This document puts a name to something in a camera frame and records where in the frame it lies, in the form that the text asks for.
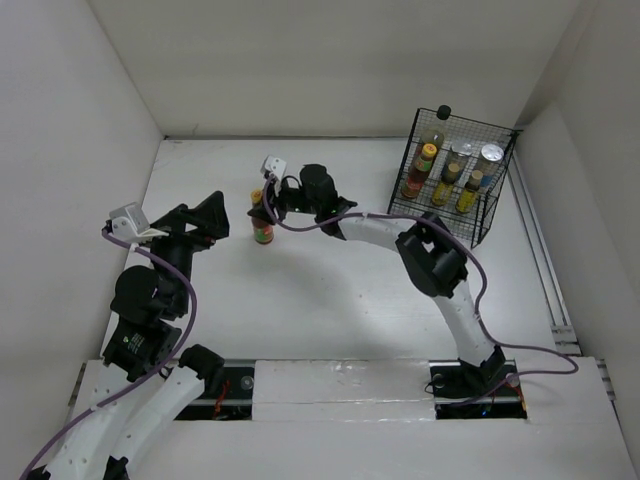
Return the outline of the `small yellow bottle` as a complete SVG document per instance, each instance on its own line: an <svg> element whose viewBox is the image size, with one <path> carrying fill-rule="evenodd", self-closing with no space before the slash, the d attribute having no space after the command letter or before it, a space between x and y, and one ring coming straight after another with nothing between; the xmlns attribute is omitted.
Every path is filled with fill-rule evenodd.
<svg viewBox="0 0 640 480"><path fill-rule="evenodd" d="M484 174L481 170L473 170L464 186L464 189L460 193L456 202L456 211L460 214L467 214L471 211L478 191L481 186Z"/></svg>
<svg viewBox="0 0 640 480"><path fill-rule="evenodd" d="M451 193L453 191L453 187L456 183L456 177L458 174L458 166L454 164L450 164L446 166L441 174L440 181L433 191L431 197L431 204L434 206L444 206L447 204Z"/></svg>

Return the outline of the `yellow-cap sauce bottle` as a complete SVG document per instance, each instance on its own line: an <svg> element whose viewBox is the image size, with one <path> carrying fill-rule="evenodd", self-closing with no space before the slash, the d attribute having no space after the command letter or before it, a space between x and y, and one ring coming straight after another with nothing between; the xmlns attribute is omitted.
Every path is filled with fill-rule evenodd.
<svg viewBox="0 0 640 480"><path fill-rule="evenodd" d="M253 190L250 198L252 207L259 207L262 205L262 191L260 189ZM273 241L273 227L267 221L257 217L252 217L251 223L253 228L253 238L257 243L267 245Z"/></svg>
<svg viewBox="0 0 640 480"><path fill-rule="evenodd" d="M422 186L429 177L432 166L436 160L438 148L433 143L425 143L420 152L415 156L407 179L401 188L401 195L404 198L416 198Z"/></svg>

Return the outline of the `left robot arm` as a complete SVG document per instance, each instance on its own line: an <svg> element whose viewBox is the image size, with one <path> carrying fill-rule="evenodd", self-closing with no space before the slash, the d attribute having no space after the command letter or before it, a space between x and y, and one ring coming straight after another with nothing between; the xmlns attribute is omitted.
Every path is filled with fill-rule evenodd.
<svg viewBox="0 0 640 480"><path fill-rule="evenodd" d="M137 203L112 211L104 239L149 260L125 269L115 283L111 311L118 322L102 353L90 406L49 446L60 450L45 465L33 459L24 479L127 479L157 438L193 400L222 387L224 359L184 345L197 313L193 257L228 237L222 192L194 208L180 204L149 222ZM187 316L180 329L172 321Z"/></svg>

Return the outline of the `tall clear black-cap bottle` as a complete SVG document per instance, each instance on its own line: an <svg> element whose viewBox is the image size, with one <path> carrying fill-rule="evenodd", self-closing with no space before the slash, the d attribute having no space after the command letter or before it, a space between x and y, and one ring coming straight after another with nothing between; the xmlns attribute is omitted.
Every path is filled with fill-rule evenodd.
<svg viewBox="0 0 640 480"><path fill-rule="evenodd" d="M448 105L441 105L435 116L435 120L431 122L420 135L420 142L422 144L432 144L437 150L440 150L446 137L446 125L451 115L451 107Z"/></svg>

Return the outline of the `white jar silver lid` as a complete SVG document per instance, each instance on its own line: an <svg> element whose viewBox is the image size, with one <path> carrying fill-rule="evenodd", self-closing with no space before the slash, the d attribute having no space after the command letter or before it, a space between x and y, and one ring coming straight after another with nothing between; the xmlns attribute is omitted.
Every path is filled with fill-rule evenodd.
<svg viewBox="0 0 640 480"><path fill-rule="evenodd" d="M490 186L504 159L504 150L497 144L488 143L481 147L474 169L482 173L480 188Z"/></svg>
<svg viewBox="0 0 640 480"><path fill-rule="evenodd" d="M458 174L456 180L463 175L465 167L472 157L473 145L464 139L454 140L447 156L446 165L454 164L458 166Z"/></svg>

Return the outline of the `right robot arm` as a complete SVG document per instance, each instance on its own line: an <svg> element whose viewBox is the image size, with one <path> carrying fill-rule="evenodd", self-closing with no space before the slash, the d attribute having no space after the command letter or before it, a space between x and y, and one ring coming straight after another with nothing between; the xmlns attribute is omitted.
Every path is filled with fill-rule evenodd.
<svg viewBox="0 0 640 480"><path fill-rule="evenodd" d="M397 253L413 286L431 298L448 326L458 353L455 398L476 397L499 386L504 377L502 348L483 331L471 298L466 263L471 259L434 214L393 217L355 212L357 204L337 193L333 178L319 164L300 171L287 183L286 162L269 156L261 166L265 178L259 204L248 215L291 232L319 229L342 241L360 241Z"/></svg>

